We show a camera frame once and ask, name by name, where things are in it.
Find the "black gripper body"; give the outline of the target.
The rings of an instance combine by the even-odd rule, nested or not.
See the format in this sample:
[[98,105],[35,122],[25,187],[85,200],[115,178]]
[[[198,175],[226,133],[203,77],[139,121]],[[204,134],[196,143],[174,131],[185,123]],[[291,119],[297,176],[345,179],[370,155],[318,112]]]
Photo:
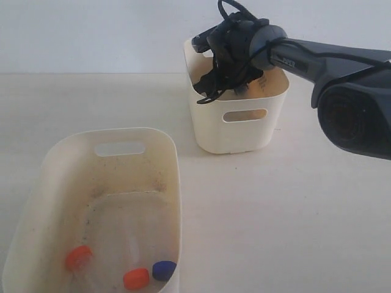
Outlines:
[[213,53],[212,69],[195,83],[195,91],[219,96],[224,90],[249,85],[263,76],[252,67],[249,45],[256,33],[254,24],[219,24],[207,38]]

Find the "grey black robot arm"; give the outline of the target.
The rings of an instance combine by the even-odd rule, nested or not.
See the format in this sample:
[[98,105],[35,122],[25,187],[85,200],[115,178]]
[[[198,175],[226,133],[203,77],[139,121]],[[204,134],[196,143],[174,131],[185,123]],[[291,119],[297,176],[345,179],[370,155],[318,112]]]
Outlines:
[[289,38],[279,26],[220,24],[195,36],[213,65],[195,85],[202,103],[283,69],[313,84],[310,105],[324,135],[341,150],[390,159],[390,52]]

